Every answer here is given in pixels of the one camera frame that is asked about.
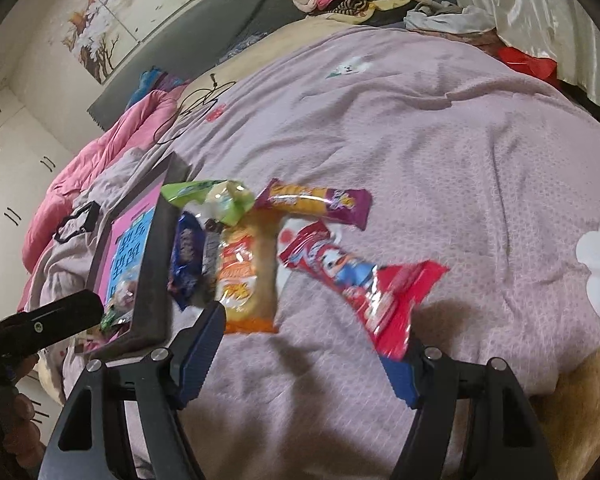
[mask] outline red bag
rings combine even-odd
[[[541,79],[560,89],[558,64],[549,57],[533,57],[512,46],[504,46],[498,51],[501,62],[521,74]]]

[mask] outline white satin curtain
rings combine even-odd
[[[558,62],[558,77],[600,106],[600,32],[576,0],[458,0],[492,13],[502,40]]]

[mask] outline blue snack package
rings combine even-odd
[[[191,213],[183,212],[176,227],[167,287],[180,310],[189,306],[189,300],[202,276],[204,248],[205,232],[200,222]]]

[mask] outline pink comforter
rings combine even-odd
[[[154,90],[127,110],[99,139],[87,144],[51,183],[45,199],[29,224],[22,247],[22,262],[33,272],[51,241],[58,224],[73,210],[74,199],[127,150],[148,149],[176,117],[178,98],[184,86],[171,92]]]

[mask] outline tree painting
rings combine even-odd
[[[82,12],[73,12],[69,18],[72,30],[62,44],[73,52],[80,63],[100,84],[113,72],[113,51],[120,39],[108,34],[115,18],[106,8],[109,0],[88,0]]]

